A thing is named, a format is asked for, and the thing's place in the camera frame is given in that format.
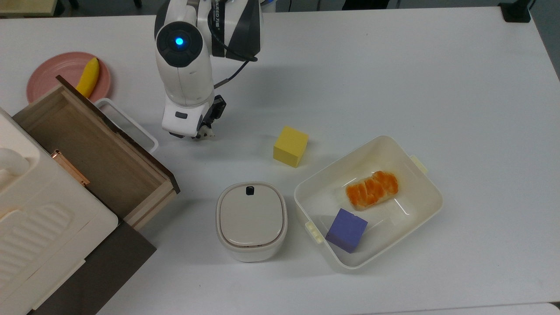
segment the bread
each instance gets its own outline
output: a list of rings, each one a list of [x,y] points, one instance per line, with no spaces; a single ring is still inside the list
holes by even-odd
[[[399,182],[395,175],[383,171],[377,171],[370,177],[346,186],[346,196],[358,211],[384,202],[398,192]]]

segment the white storage container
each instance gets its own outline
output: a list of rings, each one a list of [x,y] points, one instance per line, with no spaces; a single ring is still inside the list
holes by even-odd
[[[233,257],[262,261],[278,252],[288,230],[286,202],[272,185],[240,183],[218,199],[216,232]]]
[[[441,193],[421,169],[425,170],[394,139],[380,136],[296,187],[294,198],[298,220],[335,271],[346,273],[358,270],[441,209]],[[394,198],[365,211],[355,211],[346,196],[345,186],[378,170],[395,174],[399,192]],[[340,208],[368,222],[353,253],[325,241]]]

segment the white plastic basket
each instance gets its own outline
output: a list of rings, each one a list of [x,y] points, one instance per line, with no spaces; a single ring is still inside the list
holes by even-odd
[[[393,199],[365,211],[355,211],[346,197],[345,186],[378,170],[395,174],[399,192]],[[356,271],[441,209],[441,193],[426,177],[425,171],[419,161],[409,157],[393,138],[377,137],[296,187],[294,198],[298,220],[335,271]],[[368,222],[353,253],[325,241],[340,208]]]

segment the purple cube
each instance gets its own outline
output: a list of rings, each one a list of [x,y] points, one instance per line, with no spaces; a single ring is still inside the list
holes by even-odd
[[[366,220],[340,208],[325,239],[348,253],[352,253],[358,247],[366,226]]]

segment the banana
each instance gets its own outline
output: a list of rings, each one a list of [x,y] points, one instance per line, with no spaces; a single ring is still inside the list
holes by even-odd
[[[83,69],[80,82],[76,86],[76,90],[83,96],[89,98],[94,91],[97,78],[99,77],[99,61],[97,58],[92,58]]]

